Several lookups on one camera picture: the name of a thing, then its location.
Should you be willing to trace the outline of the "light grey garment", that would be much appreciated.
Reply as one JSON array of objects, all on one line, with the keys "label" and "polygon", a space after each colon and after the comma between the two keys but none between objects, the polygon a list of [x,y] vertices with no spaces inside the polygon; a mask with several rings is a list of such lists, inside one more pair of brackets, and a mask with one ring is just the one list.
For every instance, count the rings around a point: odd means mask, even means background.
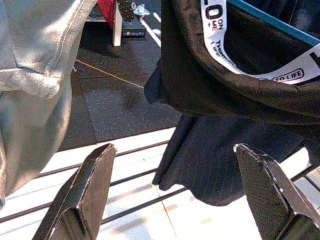
[{"label": "light grey garment", "polygon": [[60,148],[71,73],[97,0],[0,0],[0,210]]}]

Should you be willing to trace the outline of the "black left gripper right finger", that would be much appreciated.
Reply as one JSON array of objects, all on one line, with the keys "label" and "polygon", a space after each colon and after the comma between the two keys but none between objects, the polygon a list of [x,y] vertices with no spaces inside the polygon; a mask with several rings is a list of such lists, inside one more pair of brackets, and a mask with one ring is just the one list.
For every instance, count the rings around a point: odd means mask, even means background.
[{"label": "black left gripper right finger", "polygon": [[265,152],[244,143],[233,150],[262,240],[320,240],[320,167],[292,181]]}]

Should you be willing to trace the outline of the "black flat box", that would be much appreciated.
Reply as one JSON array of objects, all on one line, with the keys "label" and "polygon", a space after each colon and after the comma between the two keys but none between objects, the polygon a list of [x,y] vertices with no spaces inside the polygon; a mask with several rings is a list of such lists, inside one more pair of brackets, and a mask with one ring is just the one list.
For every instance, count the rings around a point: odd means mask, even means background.
[{"label": "black flat box", "polygon": [[133,21],[122,21],[121,36],[124,38],[144,38],[146,36],[147,29],[141,24],[139,19],[135,17]]}]

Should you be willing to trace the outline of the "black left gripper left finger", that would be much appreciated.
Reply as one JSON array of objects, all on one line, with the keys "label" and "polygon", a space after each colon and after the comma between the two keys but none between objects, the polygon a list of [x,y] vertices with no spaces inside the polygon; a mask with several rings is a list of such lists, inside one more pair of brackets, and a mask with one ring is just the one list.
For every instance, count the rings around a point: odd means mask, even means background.
[{"label": "black left gripper left finger", "polygon": [[116,152],[108,143],[85,158],[58,191],[32,240],[96,240]]}]

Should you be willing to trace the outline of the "white furniture frame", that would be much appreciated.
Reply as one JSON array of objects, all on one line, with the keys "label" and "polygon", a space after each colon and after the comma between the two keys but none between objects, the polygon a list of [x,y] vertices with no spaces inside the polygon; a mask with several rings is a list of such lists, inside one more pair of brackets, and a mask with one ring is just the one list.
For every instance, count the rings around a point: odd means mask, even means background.
[{"label": "white furniture frame", "polygon": [[[86,19],[87,22],[98,22],[98,23],[106,23],[99,7],[96,5],[91,10],[89,16]],[[112,44],[114,47],[121,46],[121,40],[122,40],[122,16],[120,14],[117,0],[115,2],[115,15],[114,15],[114,24],[112,30]]]}]

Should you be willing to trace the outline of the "black shirt white printed band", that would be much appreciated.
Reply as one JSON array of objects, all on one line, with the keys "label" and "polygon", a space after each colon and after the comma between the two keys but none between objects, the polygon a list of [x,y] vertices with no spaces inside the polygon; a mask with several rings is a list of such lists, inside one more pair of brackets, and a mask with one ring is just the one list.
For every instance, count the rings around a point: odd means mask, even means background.
[{"label": "black shirt white printed band", "polygon": [[[243,0],[320,39],[320,0]],[[227,0],[161,0],[161,56],[150,102],[185,114],[320,125],[320,44]]]}]

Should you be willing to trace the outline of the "black metal clothes rack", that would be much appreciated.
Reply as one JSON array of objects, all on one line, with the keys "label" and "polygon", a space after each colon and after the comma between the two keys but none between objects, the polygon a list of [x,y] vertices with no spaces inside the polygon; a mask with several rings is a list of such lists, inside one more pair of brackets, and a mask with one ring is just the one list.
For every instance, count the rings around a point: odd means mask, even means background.
[{"label": "black metal clothes rack", "polygon": [[[161,141],[161,142],[158,142],[158,143],[142,146],[142,147],[139,147],[139,148],[123,151],[123,152],[117,153],[115,155],[115,157],[117,158],[117,157],[125,156],[125,155],[128,155],[128,154],[133,154],[133,153],[136,153],[136,152],[140,152],[140,151],[144,151],[144,150],[147,150],[147,149],[151,149],[151,148],[159,147],[159,146],[162,146],[162,145],[166,145],[168,143],[169,143],[169,141],[166,140],[166,141]],[[42,178],[42,177],[50,176],[50,175],[53,175],[53,174],[58,174],[58,173],[61,173],[61,172],[64,172],[64,171],[68,171],[68,170],[71,170],[71,169],[79,168],[80,166],[81,166],[81,164],[78,163],[78,164],[74,164],[74,165],[58,168],[58,169],[55,169],[55,170],[51,170],[51,171],[47,171],[47,172],[44,172],[44,173],[40,173],[36,178]],[[298,179],[300,179],[300,178],[302,178],[304,176],[307,176],[308,173],[312,172],[316,168],[317,168],[316,166],[312,166],[311,165],[311,166],[307,167],[305,170],[303,170],[302,172],[298,173],[296,176],[292,177],[291,180],[292,181],[297,181]],[[122,184],[122,183],[125,183],[127,181],[131,181],[133,179],[136,179],[136,178],[151,174],[151,173],[155,172],[156,170],[157,170],[156,168],[153,168],[151,170],[147,170],[147,171],[144,171],[144,172],[141,172],[141,173],[138,173],[138,174],[135,174],[135,175],[132,175],[132,176],[117,180],[117,181],[113,181],[113,182],[110,183],[110,186],[113,187],[115,185]],[[150,206],[152,204],[158,203],[161,200],[170,198],[170,197],[172,197],[172,196],[174,196],[176,194],[182,193],[182,192],[184,192],[186,190],[187,190],[186,188],[181,188],[179,190],[174,191],[173,193],[169,193],[169,194],[167,194],[165,196],[158,197],[155,200],[151,200],[151,201],[148,201],[146,203],[143,203],[141,207],[133,207],[132,209],[130,209],[128,211],[125,211],[125,213],[126,214],[133,213],[134,211],[137,211],[137,210],[140,210],[140,209],[145,208],[147,206]],[[16,219],[16,218],[19,218],[19,217],[22,217],[22,216],[25,216],[25,215],[28,215],[28,214],[31,214],[31,213],[34,213],[34,212],[37,212],[37,211],[40,211],[42,209],[48,208],[48,207],[51,206],[51,204],[52,204],[52,202],[48,202],[48,203],[45,203],[45,204],[42,204],[42,205],[38,205],[38,206],[29,208],[29,209],[26,209],[26,210],[23,210],[23,211],[20,211],[20,212],[17,212],[17,213],[14,213],[14,214],[11,214],[11,215],[8,215],[8,216],[5,216],[5,217],[2,217],[2,218],[0,218],[0,224],[4,223],[4,222],[7,222],[7,221],[11,221],[13,219]],[[119,213],[119,214],[116,215],[116,217],[113,217],[113,216],[108,217],[108,218],[106,218],[106,219],[104,219],[102,221],[102,224],[105,224],[105,223],[110,222],[111,220],[115,220],[117,218],[123,217],[124,215],[125,214],[120,214]]]}]

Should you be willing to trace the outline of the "red garment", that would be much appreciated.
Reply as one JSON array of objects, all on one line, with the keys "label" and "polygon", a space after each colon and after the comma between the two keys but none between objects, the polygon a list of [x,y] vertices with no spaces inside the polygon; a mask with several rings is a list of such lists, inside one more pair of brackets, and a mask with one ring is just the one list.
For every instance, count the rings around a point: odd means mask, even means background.
[{"label": "red garment", "polygon": [[108,26],[114,28],[116,0],[98,0],[96,5],[100,9]]}]

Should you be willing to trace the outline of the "dark pinstriped garment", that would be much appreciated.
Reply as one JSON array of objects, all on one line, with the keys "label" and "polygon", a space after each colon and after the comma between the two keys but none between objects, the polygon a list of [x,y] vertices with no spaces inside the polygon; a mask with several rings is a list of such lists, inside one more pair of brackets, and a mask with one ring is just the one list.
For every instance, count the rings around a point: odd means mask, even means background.
[{"label": "dark pinstriped garment", "polygon": [[305,147],[309,161],[315,160],[311,142],[279,125],[241,117],[184,114],[152,182],[163,191],[183,185],[206,204],[226,206],[245,193],[233,151],[239,143],[256,147],[278,162]]}]

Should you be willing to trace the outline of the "black dotted item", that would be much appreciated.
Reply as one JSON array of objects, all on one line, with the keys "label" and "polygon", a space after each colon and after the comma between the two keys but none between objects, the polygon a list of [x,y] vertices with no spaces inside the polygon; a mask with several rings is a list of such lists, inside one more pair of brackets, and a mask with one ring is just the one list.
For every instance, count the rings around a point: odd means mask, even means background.
[{"label": "black dotted item", "polygon": [[116,0],[116,2],[122,19],[126,23],[131,23],[135,18],[136,3],[130,0]]}]

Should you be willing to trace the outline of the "crumpled white teal wrapper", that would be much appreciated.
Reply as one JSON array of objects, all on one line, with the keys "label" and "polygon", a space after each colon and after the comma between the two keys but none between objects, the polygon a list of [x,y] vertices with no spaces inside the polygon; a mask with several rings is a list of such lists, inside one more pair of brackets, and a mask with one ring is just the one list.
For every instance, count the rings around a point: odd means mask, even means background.
[{"label": "crumpled white teal wrapper", "polygon": [[136,5],[132,3],[133,13],[139,17],[145,17],[150,15],[150,11],[145,8],[145,4]]}]

